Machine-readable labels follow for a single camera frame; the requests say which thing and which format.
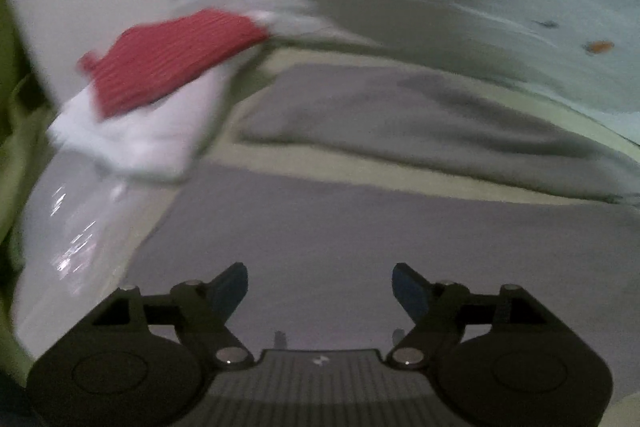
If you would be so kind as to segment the grey fleece garment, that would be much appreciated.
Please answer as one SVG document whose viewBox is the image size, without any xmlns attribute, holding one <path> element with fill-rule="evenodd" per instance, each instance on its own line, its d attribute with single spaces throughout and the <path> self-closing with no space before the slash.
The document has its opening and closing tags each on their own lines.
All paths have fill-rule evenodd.
<svg viewBox="0 0 640 427">
<path fill-rule="evenodd" d="M 252 350 L 390 347 L 408 325 L 390 291 L 405 261 L 476 291 L 523 285 L 639 387 L 639 167 L 427 70 L 304 64 L 274 78 L 234 132 L 268 152 L 384 158 L 559 195 L 559 205 L 427 196 L 204 162 L 132 258 L 163 293 L 235 261 L 250 292 L 232 327 Z"/>
</svg>

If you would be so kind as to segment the clear plastic storage bag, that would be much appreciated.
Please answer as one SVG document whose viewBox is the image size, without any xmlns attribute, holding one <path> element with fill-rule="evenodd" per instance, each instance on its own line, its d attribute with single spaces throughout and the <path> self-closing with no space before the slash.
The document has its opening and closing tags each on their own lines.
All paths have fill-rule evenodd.
<svg viewBox="0 0 640 427">
<path fill-rule="evenodd" d="M 16 335 L 33 358 L 114 291 L 177 193 L 175 185 L 116 176 L 78 153 L 53 156 L 23 211 L 24 269 L 12 306 Z"/>
</svg>

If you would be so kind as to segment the green grid cutting mat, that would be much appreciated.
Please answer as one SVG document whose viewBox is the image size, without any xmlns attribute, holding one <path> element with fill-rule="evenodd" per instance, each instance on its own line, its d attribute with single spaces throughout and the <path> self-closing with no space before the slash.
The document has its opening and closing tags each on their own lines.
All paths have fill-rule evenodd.
<svg viewBox="0 0 640 427">
<path fill-rule="evenodd" d="M 471 79 L 279 52 L 235 81 L 233 102 L 139 261 L 638 258 L 638 165 Z"/>
</svg>

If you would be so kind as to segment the white folded cloth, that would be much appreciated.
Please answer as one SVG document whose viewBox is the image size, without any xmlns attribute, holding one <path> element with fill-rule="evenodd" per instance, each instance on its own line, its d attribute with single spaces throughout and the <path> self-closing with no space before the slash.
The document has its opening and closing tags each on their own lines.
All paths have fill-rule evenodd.
<svg viewBox="0 0 640 427">
<path fill-rule="evenodd" d="M 270 31 L 270 13 L 241 14 Z M 87 77 L 88 86 L 55 117 L 49 138 L 62 150 L 83 153 L 127 176 L 180 179 L 212 133 L 232 78 L 259 54 L 264 42 L 206 70 L 165 98 L 112 118 L 98 117 Z"/>
</svg>

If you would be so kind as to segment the red knitted folded cloth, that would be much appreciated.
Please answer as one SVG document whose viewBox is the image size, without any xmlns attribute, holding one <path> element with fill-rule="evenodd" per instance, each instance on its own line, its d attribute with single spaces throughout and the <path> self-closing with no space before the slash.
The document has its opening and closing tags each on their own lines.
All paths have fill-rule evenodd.
<svg viewBox="0 0 640 427">
<path fill-rule="evenodd" d="M 131 27 L 105 54 L 88 52 L 77 67 L 90 80 L 98 117 L 106 119 L 165 98 L 268 38 L 247 15 L 204 9 Z"/>
</svg>

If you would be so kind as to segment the olive green fabric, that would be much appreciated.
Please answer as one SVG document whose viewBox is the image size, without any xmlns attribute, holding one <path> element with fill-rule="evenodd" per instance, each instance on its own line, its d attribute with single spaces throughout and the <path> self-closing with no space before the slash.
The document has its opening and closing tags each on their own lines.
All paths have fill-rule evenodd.
<svg viewBox="0 0 640 427">
<path fill-rule="evenodd" d="M 1 0 L 1 375 L 24 386 L 32 357 L 13 332 L 11 306 L 24 267 L 18 218 L 49 159 L 52 107 Z"/>
</svg>

